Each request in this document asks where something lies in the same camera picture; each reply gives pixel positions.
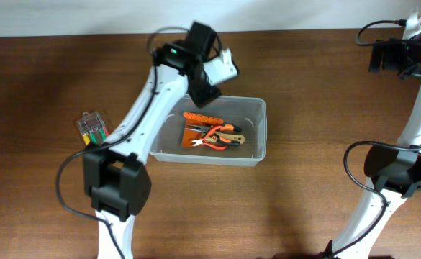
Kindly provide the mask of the orange socket rail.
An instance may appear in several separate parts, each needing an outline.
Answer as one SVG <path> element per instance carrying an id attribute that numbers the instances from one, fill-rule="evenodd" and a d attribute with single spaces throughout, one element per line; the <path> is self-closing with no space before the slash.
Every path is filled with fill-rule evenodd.
<path id="1" fill-rule="evenodd" d="M 202 114 L 195 114 L 191 112 L 184 112 L 183 116 L 188 122 L 198 122 L 201 124 L 210 124 L 210 125 L 218 125 L 218 124 L 224 123 L 223 119 L 216 118 L 216 117 L 209 117 Z"/>

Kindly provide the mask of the red black small pliers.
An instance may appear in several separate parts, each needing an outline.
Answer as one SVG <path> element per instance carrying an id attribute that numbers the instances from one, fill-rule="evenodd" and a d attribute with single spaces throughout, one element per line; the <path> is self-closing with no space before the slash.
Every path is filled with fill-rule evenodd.
<path id="1" fill-rule="evenodd" d="M 214 139 L 213 135 L 222 128 L 222 126 L 213 126 L 210 127 L 207 132 L 205 133 L 205 135 L 203 137 L 201 137 L 198 140 L 192 140 L 191 141 L 191 146 L 192 147 L 196 147 L 196 146 L 207 146 L 210 147 L 211 149 L 214 150 L 218 150 L 218 151 L 223 151 L 228 149 L 227 145 L 215 145 L 213 142 L 208 142 L 208 140 L 210 139 Z"/>

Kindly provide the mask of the clear screwdriver set case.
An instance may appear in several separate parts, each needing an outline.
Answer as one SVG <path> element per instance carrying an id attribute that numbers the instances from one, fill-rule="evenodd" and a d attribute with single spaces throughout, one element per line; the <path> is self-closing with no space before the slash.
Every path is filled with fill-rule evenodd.
<path id="1" fill-rule="evenodd" d="M 76 126 L 85 145 L 102 145 L 109 136 L 104 120 L 98 112 L 84 112 Z"/>

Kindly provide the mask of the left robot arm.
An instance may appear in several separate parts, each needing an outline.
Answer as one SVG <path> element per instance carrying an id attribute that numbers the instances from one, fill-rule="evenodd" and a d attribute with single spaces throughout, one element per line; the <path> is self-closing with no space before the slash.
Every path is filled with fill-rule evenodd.
<path id="1" fill-rule="evenodd" d="M 202 108 L 217 99 L 217 84 L 238 69 L 218 34 L 194 22 L 182 40 L 151 50 L 148 81 L 104 144 L 83 154 L 84 192 L 99 223 L 98 258 L 131 258 L 135 217 L 152 187 L 145 165 L 149 150 L 171 109 L 188 94 Z"/>

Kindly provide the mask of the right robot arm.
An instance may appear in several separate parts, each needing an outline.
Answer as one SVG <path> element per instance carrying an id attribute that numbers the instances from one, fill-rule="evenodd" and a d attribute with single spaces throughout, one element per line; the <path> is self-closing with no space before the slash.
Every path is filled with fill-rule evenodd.
<path id="1" fill-rule="evenodd" d="M 399 78 L 421 79 L 421 15 L 413 11 L 395 24 L 404 28 L 400 39 L 363 42 L 372 49 L 369 70 L 395 70 Z M 363 195 L 345 229 L 329 241 L 321 258 L 368 258 L 375 241 L 393 213 L 416 191 L 421 191 L 421 85 L 402 134 L 395 145 L 364 141 L 368 145 L 365 183 L 351 173 Z"/>

